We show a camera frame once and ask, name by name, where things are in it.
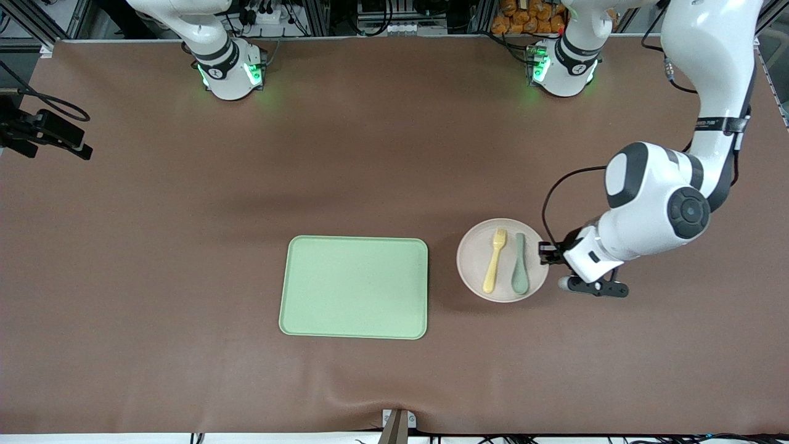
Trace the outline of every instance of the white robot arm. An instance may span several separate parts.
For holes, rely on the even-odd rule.
[[[626,295],[626,287],[601,278],[626,261],[685,245],[705,231],[710,213],[728,196],[749,118],[760,7],[754,0],[671,1],[661,43],[701,101],[690,150],[635,142],[611,159],[605,172],[611,208],[570,233],[553,256],[577,275],[563,287]]]
[[[260,48],[230,38],[214,15],[227,11],[231,0],[128,0],[136,10],[173,30],[197,59],[203,83],[222,100],[237,100],[262,88],[265,61]]]
[[[570,11],[567,27],[558,40],[542,40],[551,65],[534,83],[554,96],[575,96],[592,80],[597,58],[611,35],[613,20],[608,10],[638,8],[657,0],[563,0]]]

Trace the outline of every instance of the green tray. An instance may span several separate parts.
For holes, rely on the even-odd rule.
[[[428,246],[419,239],[295,237],[279,328],[299,336],[419,339],[428,328]]]

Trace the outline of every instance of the white plate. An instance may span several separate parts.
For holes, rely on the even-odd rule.
[[[493,235],[498,228],[507,230],[507,243],[501,250],[493,293],[482,291],[485,274],[493,255]],[[525,263],[529,276],[529,290],[523,294],[512,290],[512,272],[518,254],[515,235],[526,236]],[[537,244],[542,240],[529,225],[512,219],[490,219],[477,224],[463,236],[458,246],[458,272],[463,283],[478,296],[493,302],[516,302],[533,295],[548,277],[548,266],[540,265]]]

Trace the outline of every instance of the wire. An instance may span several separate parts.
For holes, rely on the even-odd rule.
[[[529,60],[525,60],[523,58],[520,58],[518,56],[518,54],[515,53],[515,50],[512,49],[512,47],[507,43],[507,38],[504,37],[504,34],[501,35],[501,40],[504,42],[504,47],[507,49],[507,51],[510,52],[510,55],[515,60],[518,60],[520,63],[526,64],[526,65],[536,65],[535,62],[530,62]]]
[[[295,13],[296,9],[294,8],[294,4],[292,0],[285,0],[283,5],[285,6],[285,9],[288,11],[288,15],[290,15],[290,17],[294,19],[294,24],[296,25],[296,28],[298,28],[298,30],[301,31],[302,34],[304,34],[304,37],[309,37],[309,32],[307,32],[307,28],[301,23],[301,19],[299,18],[298,14]]]
[[[18,90],[18,92],[20,94],[24,94],[26,96],[37,97],[39,100],[41,100],[42,102],[44,102],[47,105],[49,105],[50,108],[54,109],[55,111],[61,113],[62,115],[66,116],[66,117],[69,117],[71,119],[77,120],[78,122],[88,122],[88,121],[90,121],[91,116],[87,112],[85,112],[85,110],[83,110],[82,108],[78,107],[77,105],[75,105],[75,104],[73,104],[71,102],[67,102],[67,101],[65,101],[63,99],[59,99],[59,98],[54,97],[54,96],[50,96],[49,94],[42,94],[41,92],[37,92],[30,85],[28,85],[28,82],[24,81],[24,79],[22,77],[19,77],[17,75],[17,73],[14,73],[13,70],[11,70],[11,68],[9,68],[8,65],[6,65],[6,63],[3,62],[2,60],[0,60],[0,68],[3,68],[8,74],[11,75],[11,77],[14,78],[14,80],[16,80],[17,82],[19,82],[20,85],[22,85],[23,88]],[[77,114],[75,115],[75,114],[72,114],[72,113],[64,110],[63,108],[61,108],[58,105],[56,105],[56,103],[59,103],[59,104],[63,105],[64,107],[67,107],[67,108],[70,108],[70,109],[76,111]]]
[[[367,32],[361,31],[353,23],[353,19],[351,18],[353,16],[353,14],[352,14],[353,10],[352,9],[349,9],[350,13],[348,14],[348,25],[350,25],[351,29],[353,29],[353,31],[356,32],[359,36],[375,37],[375,36],[378,36],[378,35],[382,34],[384,31],[386,31],[389,28],[389,25],[392,24],[392,19],[395,18],[395,5],[392,3],[392,0],[387,0],[387,4],[389,5],[389,18],[387,19],[387,10],[386,10],[386,7],[384,7],[384,9],[383,9],[383,23],[381,24],[381,27],[378,29],[378,31],[375,31],[372,34],[368,34]]]
[[[6,21],[6,24],[2,24],[2,22],[3,22],[3,21],[6,19],[6,18],[8,19],[8,20]],[[0,24],[2,24],[2,29],[0,29],[0,34],[2,34],[3,32],[5,32],[5,31],[6,31],[6,29],[8,29],[8,25],[9,25],[9,24],[11,24],[11,16],[10,16],[10,15],[8,15],[8,14],[6,14],[6,13],[4,13],[4,12],[2,12],[2,11],[0,11]]]
[[[652,22],[652,24],[649,26],[649,28],[647,28],[646,32],[644,33],[644,36],[641,38],[641,45],[642,45],[643,47],[645,47],[646,49],[651,49],[651,50],[653,50],[653,51],[658,51],[658,52],[660,52],[661,54],[663,54],[663,48],[662,48],[662,47],[656,47],[656,46],[653,46],[653,45],[648,45],[648,44],[646,44],[646,43],[644,43],[644,42],[646,41],[646,38],[647,38],[647,36],[649,36],[649,33],[651,33],[651,32],[652,32],[652,30],[653,30],[653,29],[655,28],[655,26],[657,25],[657,22],[658,22],[658,21],[660,21],[660,18],[663,16],[663,14],[665,14],[665,13],[666,13],[666,9],[667,9],[667,8],[663,8],[663,9],[660,11],[660,13],[659,13],[659,14],[657,14],[657,17],[655,17],[655,21],[653,21],[653,22]]]
[[[684,86],[677,85],[674,79],[669,79],[668,83],[670,83],[671,86],[673,86],[674,88],[677,88],[679,91],[689,92],[691,94],[698,94],[698,92],[695,89],[689,89],[689,88],[685,88]]]
[[[499,37],[497,37],[492,32],[477,31],[477,34],[481,34],[483,36],[488,36],[491,40],[493,40],[494,42],[498,43],[499,45],[501,45],[503,47],[510,47],[512,49],[519,49],[519,50],[523,50],[523,51],[525,51],[525,49],[526,49],[526,45],[516,45],[515,43],[508,43],[504,38],[500,39]]]
[[[232,32],[233,32],[233,37],[240,37],[240,36],[241,36],[241,34],[240,34],[240,33],[239,33],[239,31],[236,29],[236,26],[233,24],[233,21],[230,19],[230,15],[229,15],[228,13],[225,13],[225,18],[227,19],[227,24],[229,24],[229,25],[230,25],[230,29],[231,29],[231,30],[232,30]]]
[[[735,177],[731,180],[729,186],[734,186],[739,180],[739,150],[735,150],[732,155],[735,157]]]
[[[553,194],[554,190],[559,185],[561,185],[561,183],[564,182],[566,179],[568,179],[568,178],[570,178],[570,177],[572,177],[572,176],[574,176],[576,174],[586,173],[586,172],[589,172],[589,171],[600,171],[600,170],[604,170],[604,169],[605,169],[605,166],[601,166],[601,167],[587,167],[587,168],[581,168],[581,169],[578,169],[578,170],[575,170],[575,171],[571,171],[571,172],[563,175],[561,177],[561,179],[557,180],[556,183],[554,183],[553,186],[551,187],[551,189],[548,191],[548,195],[545,196],[545,201],[543,202],[542,220],[543,220],[543,226],[545,227],[545,232],[548,233],[548,238],[551,240],[551,244],[553,244],[553,246],[558,248],[558,245],[556,243],[556,239],[554,239],[553,233],[551,233],[551,229],[548,227],[548,221],[545,219],[545,212],[548,209],[548,203],[551,200],[551,195]]]
[[[279,51],[279,45],[282,44],[282,40],[277,40],[277,46],[274,47],[274,50],[271,52],[271,57],[266,60],[266,66],[271,66],[274,63],[274,57],[277,56],[277,51]]]
[[[656,47],[654,45],[646,44],[646,38],[649,36],[650,33],[652,33],[652,30],[657,25],[657,22],[660,21],[660,18],[666,13],[667,9],[668,9],[667,5],[664,8],[662,8],[660,10],[660,13],[657,14],[657,17],[655,17],[655,20],[652,22],[652,24],[649,26],[649,28],[647,28],[646,32],[644,33],[644,36],[641,38],[641,46],[645,47],[646,49],[651,49],[652,51],[658,51],[658,52],[660,52],[663,55],[663,57],[664,57],[663,58],[663,64],[665,65],[665,69],[666,69],[666,77],[668,78],[668,82],[671,83],[671,86],[673,86],[674,88],[677,88],[678,90],[683,91],[683,92],[689,92],[691,94],[698,94],[698,92],[696,92],[695,89],[685,88],[684,86],[677,85],[677,83],[674,81],[674,69],[671,66],[671,60],[668,57],[666,57],[666,53],[665,53],[665,51],[663,51],[662,47],[659,47],[659,46]]]

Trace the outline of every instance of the green spoon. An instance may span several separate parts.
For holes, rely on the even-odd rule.
[[[518,244],[518,257],[515,270],[512,272],[512,291],[524,295],[529,290],[529,275],[526,274],[526,263],[523,258],[526,252],[526,236],[523,233],[515,235]]]

